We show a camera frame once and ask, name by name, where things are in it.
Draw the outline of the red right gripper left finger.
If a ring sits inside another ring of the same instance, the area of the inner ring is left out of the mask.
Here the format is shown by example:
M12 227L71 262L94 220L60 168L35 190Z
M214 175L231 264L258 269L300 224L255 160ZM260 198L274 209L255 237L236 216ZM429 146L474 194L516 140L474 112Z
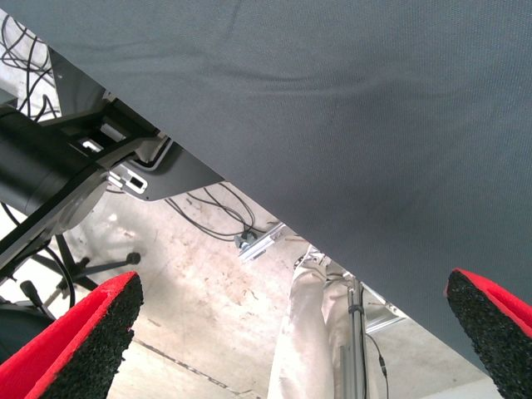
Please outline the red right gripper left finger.
M3 398L105 398L143 304L138 273L100 284L1 365Z

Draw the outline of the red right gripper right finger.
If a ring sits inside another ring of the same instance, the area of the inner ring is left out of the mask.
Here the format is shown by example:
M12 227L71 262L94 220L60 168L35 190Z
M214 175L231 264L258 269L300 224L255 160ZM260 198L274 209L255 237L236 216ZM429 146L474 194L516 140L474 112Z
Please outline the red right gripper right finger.
M452 270L446 297L503 398L531 397L531 306L492 280Z

